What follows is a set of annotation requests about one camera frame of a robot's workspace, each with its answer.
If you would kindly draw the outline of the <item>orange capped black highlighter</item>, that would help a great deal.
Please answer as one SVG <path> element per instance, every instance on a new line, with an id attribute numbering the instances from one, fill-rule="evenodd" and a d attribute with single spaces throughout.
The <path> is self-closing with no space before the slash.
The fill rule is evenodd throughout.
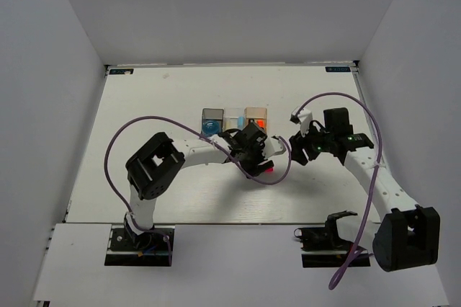
<path id="1" fill-rule="evenodd" d="M 264 131 L 266 132 L 266 122 L 264 120 L 255 120 L 255 123 Z"/>

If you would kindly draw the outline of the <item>blue tape roll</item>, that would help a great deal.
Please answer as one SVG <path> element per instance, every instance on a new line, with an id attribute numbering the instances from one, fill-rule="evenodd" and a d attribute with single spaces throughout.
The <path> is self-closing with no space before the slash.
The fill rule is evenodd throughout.
<path id="1" fill-rule="evenodd" d="M 201 133 L 206 137 L 217 135 L 221 130 L 222 125 L 218 120 L 205 120 L 202 122 Z"/>

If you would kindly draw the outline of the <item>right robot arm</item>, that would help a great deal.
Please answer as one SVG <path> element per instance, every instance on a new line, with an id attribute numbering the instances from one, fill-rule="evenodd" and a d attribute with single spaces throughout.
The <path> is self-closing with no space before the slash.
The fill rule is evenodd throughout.
<path id="1" fill-rule="evenodd" d="M 325 110 L 324 122 L 310 110 L 296 109 L 300 126 L 290 138 L 292 160 L 305 166 L 320 154 L 336 157 L 371 196 L 380 220 L 364 227 L 359 248 L 374 254 L 386 272 L 434 264 L 438 260 L 440 216 L 420 206 L 376 160 L 377 148 L 364 133 L 355 133 L 347 108 Z"/>

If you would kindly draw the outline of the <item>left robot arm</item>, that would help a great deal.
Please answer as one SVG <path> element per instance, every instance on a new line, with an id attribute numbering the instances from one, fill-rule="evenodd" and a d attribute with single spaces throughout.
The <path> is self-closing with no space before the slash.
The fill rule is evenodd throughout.
<path id="1" fill-rule="evenodd" d="M 138 249 L 151 243 L 156 201 L 181 170 L 233 163 L 247 178 L 270 185 L 259 175 L 274 166 L 272 157 L 289 152 L 282 137 L 265 133 L 245 135 L 242 130 L 232 130 L 184 141 L 174 141 L 164 132 L 155 134 L 125 165 L 130 184 L 130 210 L 125 216 L 128 241 Z"/>

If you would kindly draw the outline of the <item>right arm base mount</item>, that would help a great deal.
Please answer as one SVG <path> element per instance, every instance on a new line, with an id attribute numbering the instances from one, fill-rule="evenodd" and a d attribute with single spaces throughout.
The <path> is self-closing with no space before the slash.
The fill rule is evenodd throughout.
<path id="1" fill-rule="evenodd" d="M 324 226 L 296 228 L 293 235 L 301 243 L 303 268 L 340 268 L 353 244 L 332 239 Z"/>

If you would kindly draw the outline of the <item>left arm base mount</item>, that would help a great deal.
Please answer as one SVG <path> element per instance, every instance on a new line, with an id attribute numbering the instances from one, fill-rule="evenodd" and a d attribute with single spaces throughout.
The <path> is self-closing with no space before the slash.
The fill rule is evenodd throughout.
<path id="1" fill-rule="evenodd" d="M 174 228 L 159 228 L 161 234 L 144 233 L 133 239 L 121 226 L 112 227 L 104 259 L 106 267 L 170 267 Z"/>

